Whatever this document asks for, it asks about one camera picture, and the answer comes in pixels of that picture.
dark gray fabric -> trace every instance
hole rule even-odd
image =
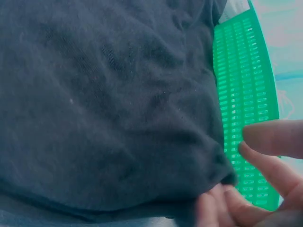
[[[175,217],[235,183],[212,63],[225,2],[1,0],[0,208]]]

green plastic grid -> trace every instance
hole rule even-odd
[[[214,71],[224,151],[239,176],[237,189],[258,207],[275,210],[279,194],[238,153],[245,125],[279,118],[275,79],[258,17],[250,10],[215,28]]]

white surface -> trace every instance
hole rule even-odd
[[[223,14],[219,20],[219,23],[233,18],[234,16],[248,10],[250,7],[247,0],[227,0]]]

green plastic object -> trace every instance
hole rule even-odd
[[[275,210],[279,194],[238,153],[245,125],[279,118],[275,78],[257,14],[250,10],[215,28],[214,71],[224,151],[239,176],[237,189],[258,207]]]

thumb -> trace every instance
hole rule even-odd
[[[228,210],[239,226],[254,226],[272,213],[253,206],[232,186],[225,186],[224,195]]]

